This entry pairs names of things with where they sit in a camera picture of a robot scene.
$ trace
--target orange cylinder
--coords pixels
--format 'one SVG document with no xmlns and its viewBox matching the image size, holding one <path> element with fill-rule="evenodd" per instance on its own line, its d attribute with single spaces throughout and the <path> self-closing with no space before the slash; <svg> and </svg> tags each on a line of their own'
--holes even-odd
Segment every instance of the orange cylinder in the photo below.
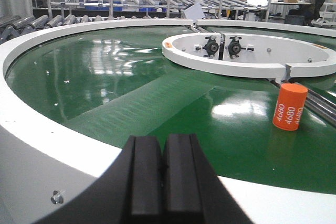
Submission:
<svg viewBox="0 0 336 224">
<path fill-rule="evenodd" d="M 282 84 L 274 112 L 273 124 L 285 131 L 296 131 L 299 128 L 307 93 L 308 89 L 302 85 Z"/>
</svg>

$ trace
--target bolt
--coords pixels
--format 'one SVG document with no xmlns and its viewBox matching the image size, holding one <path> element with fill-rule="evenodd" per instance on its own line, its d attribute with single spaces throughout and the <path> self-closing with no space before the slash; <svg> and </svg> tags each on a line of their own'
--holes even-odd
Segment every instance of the bolt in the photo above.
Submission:
<svg viewBox="0 0 336 224">
<path fill-rule="evenodd" d="M 63 196 L 60 191 L 54 191 L 54 195 L 50 198 L 51 202 L 56 204 L 62 204 L 64 202 Z"/>
<path fill-rule="evenodd" d="M 216 51 L 217 50 L 217 46 L 216 45 L 211 45 L 210 50 L 211 51 Z"/>
</svg>

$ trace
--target green conveyor belt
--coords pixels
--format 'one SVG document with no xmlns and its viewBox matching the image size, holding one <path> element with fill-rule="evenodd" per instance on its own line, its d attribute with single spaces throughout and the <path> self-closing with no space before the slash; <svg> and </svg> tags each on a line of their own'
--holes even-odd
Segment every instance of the green conveyor belt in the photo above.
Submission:
<svg viewBox="0 0 336 224">
<path fill-rule="evenodd" d="M 26 52 L 7 82 L 38 112 L 102 142 L 122 147 L 131 134 L 156 135 L 163 146 L 170 133 L 196 133 L 219 175 L 336 194 L 336 129 L 309 110 L 295 132 L 274 127 L 278 88 L 171 63 L 161 42 L 181 33 L 190 31 L 118 28 L 60 38 Z"/>
<path fill-rule="evenodd" d="M 283 38 L 303 40 L 318 45 L 328 47 L 336 51 L 336 38 L 312 35 L 312 34 L 302 34 L 302 33 L 293 33 L 289 31 L 277 31 L 277 30 L 265 30 L 257 28 L 223 28 L 223 27 L 207 27 L 209 31 L 231 31 L 231 32 L 240 32 L 246 34 L 260 34 L 260 35 L 272 35 L 279 36 Z M 290 80 L 291 82 L 300 82 L 301 84 L 307 86 L 309 89 L 312 89 L 316 93 L 326 97 L 330 101 L 336 103 L 336 74 L 331 74 L 329 76 L 323 77 L 311 77 L 311 78 L 294 78 Z"/>
</svg>

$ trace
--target metal roller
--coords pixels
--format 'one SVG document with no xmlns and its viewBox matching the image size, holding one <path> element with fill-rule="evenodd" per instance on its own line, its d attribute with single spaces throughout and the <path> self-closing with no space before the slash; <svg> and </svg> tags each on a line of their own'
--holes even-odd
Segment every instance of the metal roller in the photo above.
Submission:
<svg viewBox="0 0 336 224">
<path fill-rule="evenodd" d="M 103 19 L 101 18 L 101 16 L 97 15 L 95 21 L 103 21 Z"/>
<path fill-rule="evenodd" d="M 30 34 L 36 31 L 38 28 L 44 27 L 45 23 L 49 21 L 48 15 L 43 15 L 31 23 L 27 24 L 25 29 L 22 31 L 21 35 Z"/>
<path fill-rule="evenodd" d="M 74 15 L 68 15 L 65 18 L 65 22 L 63 23 L 63 26 L 72 25 L 75 22 L 76 22 L 76 17 Z"/>
<path fill-rule="evenodd" d="M 14 16 L 4 16 L 0 18 L 0 27 L 5 27 L 8 24 L 15 22 L 16 20 L 20 19 L 21 17 L 19 15 Z"/>
<path fill-rule="evenodd" d="M 89 16 L 88 15 L 84 15 L 82 20 L 80 21 L 81 23 L 87 23 L 89 22 Z"/>
<path fill-rule="evenodd" d="M 30 26 L 32 29 L 37 29 L 44 27 L 45 23 L 49 21 L 48 15 L 42 15 L 41 17 L 37 18 L 36 20 L 30 22 L 27 24 L 27 26 Z"/>
<path fill-rule="evenodd" d="M 55 18 L 46 23 L 44 29 L 57 27 L 60 26 L 60 24 L 62 23 L 63 23 L 63 17 L 61 15 L 57 15 Z"/>
<path fill-rule="evenodd" d="M 28 25 L 30 22 L 32 22 L 35 19 L 35 17 L 33 15 L 25 17 L 25 18 L 21 18 L 15 22 L 9 23 L 9 26 L 12 26 L 15 30 L 20 29 L 21 27 L 24 27 L 26 25 Z"/>
</svg>

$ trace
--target roller conveyor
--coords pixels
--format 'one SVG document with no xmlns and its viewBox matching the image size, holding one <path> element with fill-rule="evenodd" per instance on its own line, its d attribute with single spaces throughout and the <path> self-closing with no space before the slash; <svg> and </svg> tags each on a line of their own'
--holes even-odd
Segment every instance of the roller conveyor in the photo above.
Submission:
<svg viewBox="0 0 336 224">
<path fill-rule="evenodd" d="M 19 15 L 14 16 L 4 16 L 0 18 L 0 27 L 6 27 L 8 24 L 15 22 L 16 20 L 20 19 Z"/>
<path fill-rule="evenodd" d="M 170 8 L 170 9 L 185 9 L 190 4 L 196 2 L 200 3 L 202 9 L 218 10 L 221 5 L 221 0 L 170 0 L 169 6 L 168 0 L 161 0 L 161 3 L 156 3 L 154 0 L 113 0 L 114 7 L 135 7 L 135 8 Z M 63 6 L 98 6 L 109 7 L 110 0 L 64 0 L 63 2 L 51 2 L 51 5 L 63 5 Z M 223 0 L 222 9 L 230 10 L 267 10 L 267 6 L 255 6 L 242 2 L 239 0 Z"/>
<path fill-rule="evenodd" d="M 16 21 L 8 24 L 5 28 L 5 30 L 1 34 L 0 44 L 6 42 L 10 35 L 12 35 L 14 38 L 20 36 L 19 30 L 22 27 L 25 27 L 26 25 L 31 23 L 34 19 L 35 19 L 34 16 L 28 16 L 28 17 L 21 18 L 19 20 L 16 20 Z"/>
<path fill-rule="evenodd" d="M 89 20 L 89 16 L 88 16 L 88 15 L 84 15 L 80 22 L 81 22 L 81 23 L 87 23 L 87 22 L 90 22 L 90 20 Z"/>
<path fill-rule="evenodd" d="M 48 15 L 43 15 L 36 20 L 30 22 L 26 25 L 25 29 L 22 31 L 21 35 L 29 34 L 36 31 L 39 28 L 43 28 L 44 25 L 49 21 Z"/>
<path fill-rule="evenodd" d="M 74 15 L 68 15 L 65 18 L 65 22 L 63 23 L 63 26 L 67 26 L 67 25 L 72 25 L 76 22 L 76 17 Z"/>
<path fill-rule="evenodd" d="M 64 19 L 61 15 L 57 15 L 55 18 L 45 24 L 44 29 L 61 26 L 63 24 L 63 20 Z"/>
</svg>

